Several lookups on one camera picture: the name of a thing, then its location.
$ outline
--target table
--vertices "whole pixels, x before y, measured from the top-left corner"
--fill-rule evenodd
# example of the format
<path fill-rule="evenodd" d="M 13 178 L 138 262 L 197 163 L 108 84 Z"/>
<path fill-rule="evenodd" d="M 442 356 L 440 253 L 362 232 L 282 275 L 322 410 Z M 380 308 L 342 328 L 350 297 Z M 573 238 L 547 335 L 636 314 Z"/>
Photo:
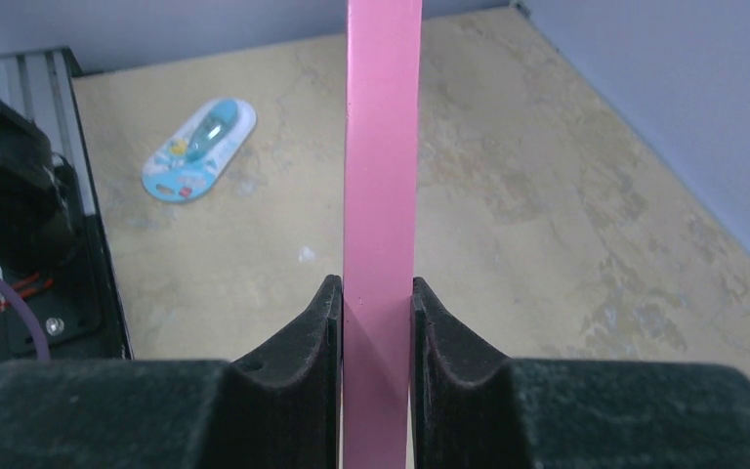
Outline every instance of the table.
<path fill-rule="evenodd" d="M 342 272 L 346 41 L 81 78 L 134 353 L 233 360 Z M 506 354 L 719 362 L 750 376 L 750 257 L 513 9 L 427 21 L 416 274 Z M 146 158 L 209 99 L 258 126 L 202 199 Z"/>

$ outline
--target bolt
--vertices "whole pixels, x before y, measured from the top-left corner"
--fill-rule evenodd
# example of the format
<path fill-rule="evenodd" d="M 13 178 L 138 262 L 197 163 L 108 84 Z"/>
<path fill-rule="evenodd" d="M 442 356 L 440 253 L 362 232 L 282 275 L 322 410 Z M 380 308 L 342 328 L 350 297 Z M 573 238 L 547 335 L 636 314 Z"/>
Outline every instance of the bolt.
<path fill-rule="evenodd" d="M 64 321 L 61 318 L 49 318 L 44 321 L 44 327 L 50 335 L 59 335 L 64 332 Z"/>

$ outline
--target pink object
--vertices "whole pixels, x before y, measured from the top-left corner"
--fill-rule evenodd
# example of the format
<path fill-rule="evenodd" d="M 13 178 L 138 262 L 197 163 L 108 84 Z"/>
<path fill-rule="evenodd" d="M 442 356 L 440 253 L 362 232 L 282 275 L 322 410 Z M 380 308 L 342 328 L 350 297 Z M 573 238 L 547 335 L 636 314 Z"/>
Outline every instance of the pink object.
<path fill-rule="evenodd" d="M 421 0 L 349 0 L 344 468 L 406 463 Z"/>

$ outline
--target purple cable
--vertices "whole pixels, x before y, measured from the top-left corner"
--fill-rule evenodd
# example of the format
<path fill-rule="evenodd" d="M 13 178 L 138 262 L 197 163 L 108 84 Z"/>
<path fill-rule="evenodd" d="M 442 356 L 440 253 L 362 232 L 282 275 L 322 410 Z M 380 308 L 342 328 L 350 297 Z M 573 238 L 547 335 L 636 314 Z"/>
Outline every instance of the purple cable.
<path fill-rule="evenodd" d="M 1 278 L 0 293 L 4 296 L 4 300 L 9 302 L 13 309 L 16 310 L 16 313 L 19 313 L 19 317 L 24 321 L 27 330 L 30 331 L 30 337 L 33 338 L 33 346 L 36 348 L 36 358 L 41 362 L 48 361 L 50 359 L 50 347 L 47 345 L 47 336 L 44 335 L 44 330 L 42 330 L 38 318 L 30 310 L 30 307 L 27 306 L 27 303 L 21 299 L 16 290 Z"/>

